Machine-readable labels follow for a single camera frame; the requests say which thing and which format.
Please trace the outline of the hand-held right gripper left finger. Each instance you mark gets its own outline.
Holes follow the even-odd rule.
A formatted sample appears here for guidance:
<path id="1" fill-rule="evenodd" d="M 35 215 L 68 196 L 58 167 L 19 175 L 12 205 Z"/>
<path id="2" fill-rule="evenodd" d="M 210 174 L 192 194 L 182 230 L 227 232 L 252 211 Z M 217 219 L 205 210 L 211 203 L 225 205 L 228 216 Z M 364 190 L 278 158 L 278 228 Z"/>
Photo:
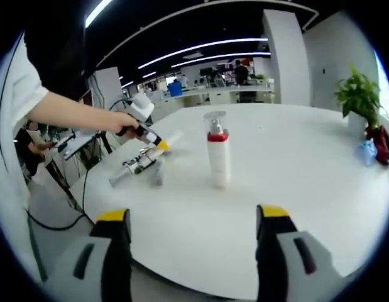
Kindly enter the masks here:
<path id="1" fill-rule="evenodd" d="M 131 222 L 125 208 L 97 217 L 68 245 L 46 280 L 54 301 L 131 301 Z"/>

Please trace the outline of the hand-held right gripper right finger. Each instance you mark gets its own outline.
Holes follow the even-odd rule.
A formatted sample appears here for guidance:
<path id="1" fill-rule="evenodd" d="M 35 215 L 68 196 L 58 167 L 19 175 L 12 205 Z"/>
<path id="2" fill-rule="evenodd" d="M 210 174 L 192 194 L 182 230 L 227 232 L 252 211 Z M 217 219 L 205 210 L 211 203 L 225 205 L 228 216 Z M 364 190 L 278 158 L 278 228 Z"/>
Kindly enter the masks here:
<path id="1" fill-rule="evenodd" d="M 256 214 L 258 301 L 331 301 L 341 292 L 348 280 L 318 239 L 279 206 L 258 205 Z"/>

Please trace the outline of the person's left hand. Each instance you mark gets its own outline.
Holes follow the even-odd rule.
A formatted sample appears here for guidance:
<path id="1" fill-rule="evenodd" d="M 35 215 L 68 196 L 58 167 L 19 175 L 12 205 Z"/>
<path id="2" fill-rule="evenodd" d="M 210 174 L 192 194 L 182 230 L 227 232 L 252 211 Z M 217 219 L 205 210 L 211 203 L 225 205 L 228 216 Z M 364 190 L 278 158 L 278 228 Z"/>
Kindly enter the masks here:
<path id="1" fill-rule="evenodd" d="M 129 138 L 136 136 L 136 129 L 139 126 L 138 121 L 126 113 L 108 112 L 106 113 L 107 131 L 112 131 L 116 134 L 122 133 Z"/>

